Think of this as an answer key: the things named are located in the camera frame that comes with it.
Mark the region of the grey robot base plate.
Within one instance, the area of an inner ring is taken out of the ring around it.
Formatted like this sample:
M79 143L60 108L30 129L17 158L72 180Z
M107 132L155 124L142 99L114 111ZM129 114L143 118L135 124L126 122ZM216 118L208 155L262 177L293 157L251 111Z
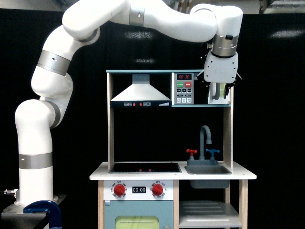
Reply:
M66 195L54 196L53 202L59 205ZM49 229L49 219L46 213L23 213L26 206L13 203L6 207L0 215L2 229Z

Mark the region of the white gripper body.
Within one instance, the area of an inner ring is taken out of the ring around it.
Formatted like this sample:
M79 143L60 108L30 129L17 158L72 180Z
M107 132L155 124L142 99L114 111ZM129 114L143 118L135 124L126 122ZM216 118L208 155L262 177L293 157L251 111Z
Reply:
M221 58L208 52L204 64L204 80L210 83L233 83L238 69L238 53L233 57Z

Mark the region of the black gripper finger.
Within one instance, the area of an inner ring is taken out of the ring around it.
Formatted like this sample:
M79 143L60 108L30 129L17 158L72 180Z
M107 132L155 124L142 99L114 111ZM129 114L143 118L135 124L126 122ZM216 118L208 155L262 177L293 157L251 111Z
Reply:
M241 80L241 76L239 73L236 73L236 78L233 83L226 83L224 88L224 99L228 96L229 90L233 88L238 81Z
M197 80L199 80L204 88L209 88L210 82L204 79L204 69L197 74Z

